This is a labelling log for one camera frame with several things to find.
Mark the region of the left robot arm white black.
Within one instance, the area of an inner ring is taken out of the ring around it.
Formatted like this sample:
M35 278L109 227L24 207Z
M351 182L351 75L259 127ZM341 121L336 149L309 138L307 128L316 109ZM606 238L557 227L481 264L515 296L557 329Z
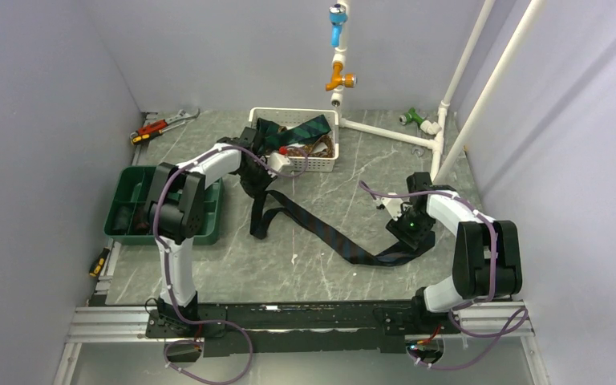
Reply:
M158 310L177 336L191 335L199 322L192 251L205 219L206 190L231 174L239 176L249 196L264 191L273 177L261 158L262 137L247 127L240 136L220 139L191 160L156 167L145 210L162 264Z

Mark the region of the navy brown striped tie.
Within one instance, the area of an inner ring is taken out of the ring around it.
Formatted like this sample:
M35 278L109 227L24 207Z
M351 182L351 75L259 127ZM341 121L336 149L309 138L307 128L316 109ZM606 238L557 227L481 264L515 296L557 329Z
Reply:
M415 223L415 245L409 245L399 235L398 241L385 250L372 254L351 239L340 233L335 227L322 221L311 212L296 204L285 194L267 190L253 199L249 233L259 240L268 235L271 221L279 214L285 214L297 225L316 235L333 249L344 260L352 265L368 265L393 267L405 265L431 250L436 243L436 235L432 230L433 220L422 220Z

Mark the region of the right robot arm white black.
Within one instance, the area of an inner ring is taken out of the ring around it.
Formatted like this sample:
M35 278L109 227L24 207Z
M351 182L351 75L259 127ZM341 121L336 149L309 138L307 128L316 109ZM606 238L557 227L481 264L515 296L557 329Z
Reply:
M518 294L523 285L517 226L482 213L453 187L431 182L429 173L407 178L408 192L388 192L377 206L391 216L387 229L414 254L435 244L434 225L455 238L452 269L442 281L418 291L422 303L410 311L420 333L440 324L441 313L476 302Z

